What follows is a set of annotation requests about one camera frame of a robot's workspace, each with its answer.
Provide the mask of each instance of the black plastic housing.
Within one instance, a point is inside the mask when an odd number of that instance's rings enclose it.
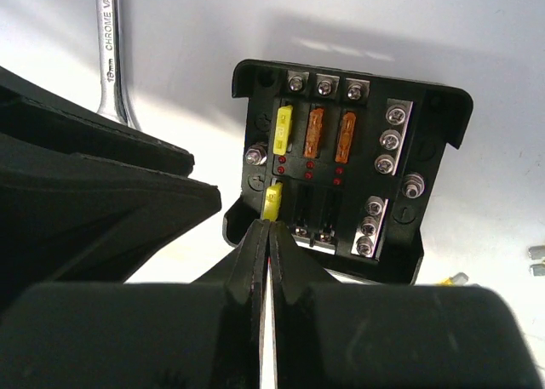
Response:
[[[0,68],[0,310],[32,283],[121,282],[221,208],[193,156]]]
[[[288,73],[308,75],[301,92],[291,92]],[[338,77],[337,90],[324,98],[317,92],[317,75]],[[347,97],[348,80],[369,82],[368,95],[361,100]],[[261,60],[244,60],[237,65],[232,78],[232,96],[248,97],[248,116],[244,153],[256,143],[265,143],[267,163],[255,166],[243,161],[240,199],[226,212],[224,238],[231,245],[240,242],[250,223],[260,217],[265,190],[274,180],[283,183],[282,204],[278,220],[294,231],[301,208],[301,185],[313,191],[303,204],[307,209],[309,233],[317,234],[331,209],[334,192],[336,206],[332,244],[334,254],[314,249],[314,236],[309,237],[307,252],[332,271],[349,277],[380,283],[414,283],[423,257],[420,225],[426,211],[433,183],[439,170],[446,144],[458,148],[468,126],[473,102],[468,93],[432,83],[379,77],[366,73],[345,72],[323,67]],[[390,126],[385,118],[391,99],[412,103],[404,144],[394,175],[379,174],[374,162],[383,153],[379,138]],[[273,154],[273,138],[278,108],[292,105],[293,125],[290,152],[280,163]],[[318,158],[303,157],[309,112],[324,108],[324,127]],[[345,112],[356,114],[356,126],[348,163],[335,162],[336,144],[341,118]],[[312,160],[313,178],[306,162]],[[278,166],[284,167],[283,174]],[[343,167],[343,174],[336,168]],[[418,173],[425,180],[425,191],[418,198],[407,198],[401,192],[407,174]],[[334,185],[335,178],[341,184]],[[365,258],[353,253],[354,235],[366,216],[365,202],[370,196],[388,200],[376,254]]]

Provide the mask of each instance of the nut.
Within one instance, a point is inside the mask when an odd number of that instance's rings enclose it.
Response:
[[[408,174],[403,178],[403,194],[409,199],[420,197],[426,189],[424,178],[420,174]]]
[[[261,144],[254,144],[244,154],[244,160],[249,165],[262,165],[267,161],[267,149]]]

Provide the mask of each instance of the black plastic part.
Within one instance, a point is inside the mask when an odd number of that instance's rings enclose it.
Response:
[[[0,72],[0,309],[31,283],[123,281],[221,208],[187,151]]]
[[[193,155],[114,123],[0,67],[0,132],[51,151],[81,153],[188,176]]]
[[[188,285],[29,289],[3,314],[0,387],[258,388],[268,231]]]
[[[269,242],[278,389],[541,387],[491,291],[343,284],[283,223]]]
[[[492,292],[343,284],[262,220],[188,285],[28,289],[2,315],[0,387],[257,389],[267,257],[279,389],[541,387]]]
[[[300,93],[289,91],[288,72],[308,74],[307,85]],[[335,95],[319,98],[314,89],[318,74],[339,77]],[[369,96],[350,101],[344,94],[349,78],[368,81]],[[309,249],[320,232],[334,232],[330,244],[334,255],[315,249],[309,254],[349,277],[413,283],[424,255],[420,225],[446,144],[457,148],[462,143],[473,109],[468,93],[438,84],[365,73],[245,60],[233,73],[232,96],[249,97],[244,151],[257,142],[270,146],[266,164],[243,166],[241,197],[224,219],[227,242],[239,243],[250,222],[261,215],[265,189],[273,180],[280,180],[283,192],[278,219],[292,232],[296,227],[305,227],[310,235]],[[396,175],[378,174],[374,168],[375,159],[385,153],[379,143],[381,133],[391,128],[385,118],[388,99],[412,102]],[[278,108],[286,104],[294,107],[291,150],[285,155],[286,161],[280,162],[273,155],[272,142]],[[308,114],[315,106],[325,109],[324,127],[319,156],[312,159],[313,168],[308,169],[309,159],[302,152]],[[348,111],[357,116],[356,128],[348,163],[339,164],[334,161],[338,129],[342,115]],[[337,167],[343,168],[342,174],[336,173]],[[311,180],[304,177],[309,170],[313,173]],[[413,172],[424,177],[426,189],[420,197],[409,199],[402,194],[401,186],[404,176]],[[341,179],[341,184],[334,185],[334,178]],[[336,198],[331,203],[333,191]],[[367,215],[364,205],[370,196],[389,200],[374,260],[352,252],[354,235]]]

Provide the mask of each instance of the screw head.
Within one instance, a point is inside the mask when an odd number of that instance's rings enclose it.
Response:
[[[395,151],[401,142],[398,131],[392,129],[385,131],[381,136],[381,145],[387,151]]]
[[[322,80],[318,83],[318,93],[320,95],[323,95],[325,97],[326,95],[331,94],[332,90],[333,90],[333,85],[331,84],[331,81]]]
[[[303,79],[299,76],[294,76],[290,78],[288,82],[288,86],[290,87],[290,91],[293,91],[294,93],[297,93],[303,89],[303,86],[305,85],[305,82]]]
[[[349,100],[357,101],[361,98],[361,85],[352,84],[348,87],[347,97]]]
[[[375,169],[379,174],[391,174],[393,172],[393,158],[389,155],[381,155],[375,160]]]
[[[394,106],[390,108],[386,114],[386,119],[392,125],[400,125],[405,122],[407,118],[407,113],[405,110],[399,106]]]
[[[320,242],[331,243],[331,235],[328,233],[320,233]]]
[[[364,221],[361,224],[360,231],[364,236],[371,237],[374,236],[376,233],[376,220],[372,217],[366,217]]]
[[[356,242],[356,251],[363,257],[371,257],[373,255],[373,242],[366,236],[360,237]]]
[[[299,237],[305,237],[307,235],[307,231],[303,229],[302,227],[296,227],[295,235]]]
[[[365,205],[365,210],[367,210],[367,213],[373,216],[380,215],[383,209],[384,203],[378,197],[370,197],[370,199],[367,201],[367,204]]]

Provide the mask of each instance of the stainless steel screw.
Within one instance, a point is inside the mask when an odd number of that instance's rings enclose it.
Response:
[[[368,216],[362,221],[359,230],[364,236],[371,237],[375,235],[377,227],[378,223],[376,223],[376,220]]]
[[[387,151],[394,151],[398,149],[399,144],[401,143],[401,135],[398,131],[389,129],[382,133],[380,141],[384,149]]]
[[[366,236],[360,237],[356,242],[356,251],[363,257],[371,257],[373,255],[373,242]]]
[[[307,235],[307,231],[303,229],[302,227],[296,227],[295,235],[299,237],[305,237]]]
[[[384,209],[384,202],[382,199],[376,196],[371,196],[369,199],[367,199],[367,203],[365,204],[365,210],[367,210],[367,213],[373,216],[378,216],[382,213],[382,210]]]
[[[392,125],[400,125],[405,122],[407,118],[407,113],[405,110],[399,106],[393,106],[390,108],[386,114],[386,119]]]
[[[248,151],[246,151],[246,154],[244,155],[244,159],[249,165],[262,165],[267,161],[267,150],[263,145],[254,144],[248,148]]]
[[[331,235],[329,233],[320,233],[320,242],[331,243]]]
[[[333,85],[331,84],[331,81],[322,80],[318,83],[318,93],[320,95],[323,95],[325,97],[326,95],[331,94],[332,90],[333,90]]]
[[[290,86],[290,90],[296,93],[303,89],[303,86],[305,85],[305,83],[301,77],[294,76],[290,78],[288,85]]]
[[[349,100],[359,100],[361,98],[361,85],[352,84],[350,87],[348,87],[347,97]]]
[[[393,172],[394,161],[389,155],[380,155],[375,160],[375,169],[380,174],[391,174]]]
[[[409,199],[420,197],[426,189],[424,178],[420,174],[408,174],[403,178],[403,194]]]

